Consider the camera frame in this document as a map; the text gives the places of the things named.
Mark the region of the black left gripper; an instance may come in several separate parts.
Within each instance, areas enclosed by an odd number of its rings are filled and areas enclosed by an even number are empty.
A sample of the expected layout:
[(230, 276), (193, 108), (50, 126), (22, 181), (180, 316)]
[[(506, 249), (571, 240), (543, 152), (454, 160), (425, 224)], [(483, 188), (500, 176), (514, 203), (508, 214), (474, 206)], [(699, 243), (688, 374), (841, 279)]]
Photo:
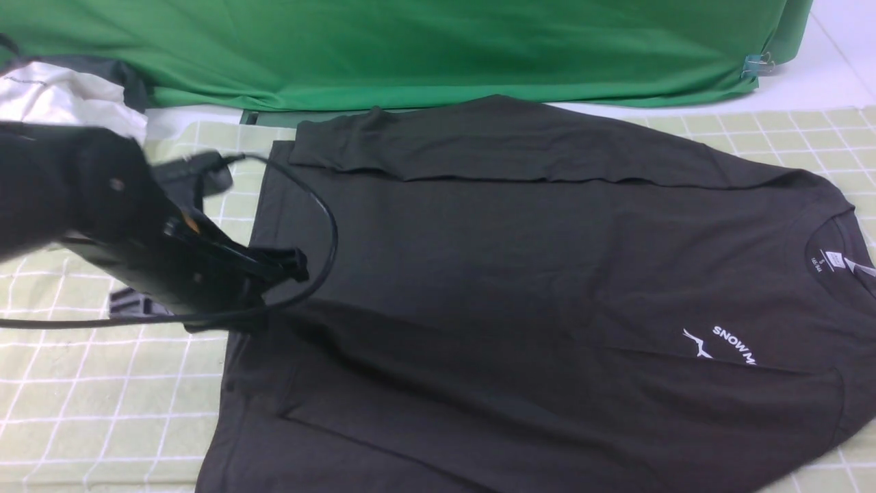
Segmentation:
[(300, 249), (248, 249), (206, 216), (169, 216), (100, 242), (65, 238), (66, 249), (123, 283), (109, 300), (115, 322), (179, 323), (188, 333), (251, 331), (267, 283), (310, 279)]

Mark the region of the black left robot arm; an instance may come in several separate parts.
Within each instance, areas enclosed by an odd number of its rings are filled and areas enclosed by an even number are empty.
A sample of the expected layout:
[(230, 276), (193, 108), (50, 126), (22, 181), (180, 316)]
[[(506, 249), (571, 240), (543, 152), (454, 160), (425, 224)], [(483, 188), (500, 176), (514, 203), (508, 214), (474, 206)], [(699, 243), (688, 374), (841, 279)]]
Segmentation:
[[(266, 160), (306, 192), (331, 226), (331, 250), (311, 281), (298, 249), (238, 244), (203, 214), (203, 199), (228, 190), (229, 166), (245, 153), (200, 152), (157, 166), (134, 138), (101, 127), (2, 124), (2, 260), (59, 244), (125, 284), (109, 318), (3, 319), (13, 329), (74, 329), (179, 323), (256, 333), (265, 316), (310, 297), (331, 271), (337, 221), (287, 166)], [(285, 281), (309, 281), (290, 299), (263, 297)]]

